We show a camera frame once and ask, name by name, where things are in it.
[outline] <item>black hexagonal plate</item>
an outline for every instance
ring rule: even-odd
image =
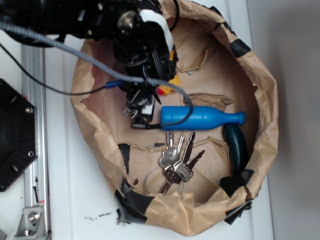
[[[36,108],[0,79],[0,192],[37,157]]]

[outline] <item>gray coiled cable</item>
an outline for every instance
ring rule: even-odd
[[[67,53],[70,53],[80,59],[83,59],[83,60],[91,63],[92,65],[96,66],[97,68],[101,69],[102,71],[106,72],[107,74],[111,75],[112,77],[114,77],[116,79],[121,79],[122,81],[125,81],[125,82],[138,83],[138,84],[141,84],[145,81],[142,77],[128,76],[128,75],[121,74],[121,73],[111,69],[107,65],[103,64],[102,62],[98,61],[97,59],[89,56],[88,54],[85,54],[84,52],[78,51],[72,47],[69,47],[69,46],[61,43],[61,42],[52,40],[52,39],[50,39],[40,33],[34,32],[30,29],[16,26],[13,24],[9,24],[9,23],[3,22],[3,21],[0,21],[0,29],[4,30],[5,32],[9,32],[9,33],[16,34],[16,35],[23,36],[23,37],[28,37],[30,39],[34,39],[34,40],[37,40],[41,43],[44,43],[46,45],[61,49]],[[192,103],[189,95],[182,88],[175,86],[171,83],[168,83],[165,80],[156,79],[156,78],[147,78],[146,81],[151,85],[155,85],[155,86],[165,85],[165,86],[168,86],[169,88],[172,88],[174,91],[180,93],[184,97],[185,101],[188,103],[188,105],[190,107],[189,113],[182,120],[176,121],[176,122],[169,122],[169,123],[165,123],[165,124],[160,124],[161,127],[183,123],[185,120],[187,120],[191,116],[191,114],[193,113],[193,110],[194,110],[193,103]]]

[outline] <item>crumpled brown paper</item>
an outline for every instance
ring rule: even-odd
[[[218,127],[196,132],[192,156],[203,149],[206,152],[194,167],[194,176],[185,184],[181,194],[178,194],[179,186],[173,189],[174,192],[158,194],[161,172],[155,170],[155,175],[150,175],[147,188],[150,196],[155,198],[146,210],[146,224],[192,236],[225,219],[227,211],[257,196],[278,150],[278,90],[275,79],[253,51],[234,57],[230,44],[238,38],[221,24],[225,22],[223,17],[191,1],[178,2],[181,18],[173,37],[178,44],[181,87],[188,94],[227,96],[234,101],[226,107],[227,113],[245,113],[246,122],[241,129],[251,155],[246,168],[254,171],[247,186],[239,188],[231,197],[216,184],[216,180],[231,175],[228,148],[222,128]],[[170,18],[176,14],[173,1],[166,0],[161,5],[163,16],[172,22]],[[185,50],[193,49],[199,41],[204,42],[203,46],[188,51],[185,56]],[[124,72],[113,57],[111,41],[86,42],[82,50]],[[190,69],[198,70],[192,75],[184,72]],[[99,69],[79,60],[72,91],[90,91],[112,80]],[[83,137],[98,160],[109,187],[114,192],[116,189],[121,191],[122,179],[126,178],[133,191],[146,194],[145,178],[158,166],[163,151],[163,147],[147,147],[165,143],[165,132],[131,129],[132,120],[123,115],[126,93],[118,88],[72,96],[71,101]],[[183,98],[176,92],[161,97],[161,102],[163,106],[184,105]],[[160,121],[160,109],[157,104],[155,123]],[[175,131],[175,143],[181,134],[188,139],[190,133]],[[128,174],[118,148],[121,143],[131,145]]]

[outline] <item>metal key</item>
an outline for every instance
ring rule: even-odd
[[[163,151],[162,156],[163,157],[171,157],[175,154],[175,147],[174,147],[174,133],[173,132],[167,132],[166,133],[166,141],[168,143],[168,147],[165,151]]]
[[[166,194],[166,192],[169,190],[172,184],[181,184],[183,182],[181,175],[173,171],[171,165],[167,166],[164,169],[163,174],[166,178],[166,181],[160,189],[160,192],[159,192],[160,194],[163,194],[163,195]]]
[[[181,148],[184,144],[184,141],[185,141],[185,137],[181,136],[180,140],[179,140],[178,147],[174,151],[173,156],[163,156],[162,158],[160,158],[159,164],[161,167],[163,167],[165,169],[169,165],[174,165],[176,162],[178,162],[180,160]]]
[[[193,159],[187,161],[187,163],[182,162],[182,164],[175,171],[176,173],[182,176],[182,180],[185,183],[188,182],[193,177],[194,172],[192,171],[192,169],[194,168],[194,166],[196,165],[196,163],[199,161],[199,159],[202,157],[204,153],[205,153],[205,150],[202,150]]]
[[[193,132],[191,133],[190,139],[186,145],[184,154],[183,154],[183,158],[176,162],[172,167],[174,171],[177,171],[177,169],[180,167],[180,165],[184,162],[185,164],[189,161],[190,156],[191,156],[191,152],[192,152],[192,148],[194,146],[194,140],[196,138],[196,133]]]

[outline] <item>key ring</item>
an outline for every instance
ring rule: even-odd
[[[151,171],[146,175],[146,177],[145,177],[144,189],[145,189],[145,191],[146,191],[147,194],[150,194],[150,192],[148,191],[148,188],[147,188],[147,180],[148,180],[150,174],[152,174],[155,170],[158,170],[158,169],[162,169],[162,167],[161,167],[161,166],[156,167],[155,169],[151,170]],[[185,182],[182,181],[182,187],[181,187],[181,189],[180,189],[180,191],[179,191],[178,194],[180,194],[180,193],[182,192],[182,190],[184,189],[184,184],[185,184]]]

